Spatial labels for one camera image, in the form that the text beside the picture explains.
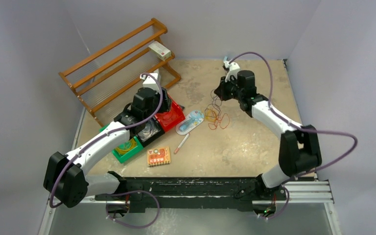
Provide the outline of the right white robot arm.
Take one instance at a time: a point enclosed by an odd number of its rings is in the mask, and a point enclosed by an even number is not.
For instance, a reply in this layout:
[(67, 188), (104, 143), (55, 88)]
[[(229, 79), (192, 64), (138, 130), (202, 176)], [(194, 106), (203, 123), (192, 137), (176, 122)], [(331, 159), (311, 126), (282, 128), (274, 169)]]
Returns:
[(235, 99), (242, 111), (263, 123), (280, 140), (278, 163), (256, 178), (255, 192), (261, 199), (274, 194), (275, 188), (291, 177), (309, 172), (322, 163), (316, 129), (289, 121), (287, 116), (269, 106), (269, 99), (257, 92), (255, 75), (250, 70), (240, 70), (235, 80), (221, 77), (214, 93), (222, 100)]

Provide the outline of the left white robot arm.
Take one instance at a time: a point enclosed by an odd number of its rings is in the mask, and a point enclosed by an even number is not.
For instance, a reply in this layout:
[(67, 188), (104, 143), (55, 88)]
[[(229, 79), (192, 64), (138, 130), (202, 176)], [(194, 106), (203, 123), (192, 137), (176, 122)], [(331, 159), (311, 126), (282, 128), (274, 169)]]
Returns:
[(66, 154), (52, 154), (43, 182), (50, 193), (49, 206), (72, 208), (86, 196), (103, 193), (114, 200), (124, 198), (126, 186), (112, 173), (104, 174), (101, 183), (90, 182), (87, 174), (109, 152), (139, 134), (156, 114), (170, 111), (171, 104), (166, 88), (140, 88), (133, 101), (95, 137)]

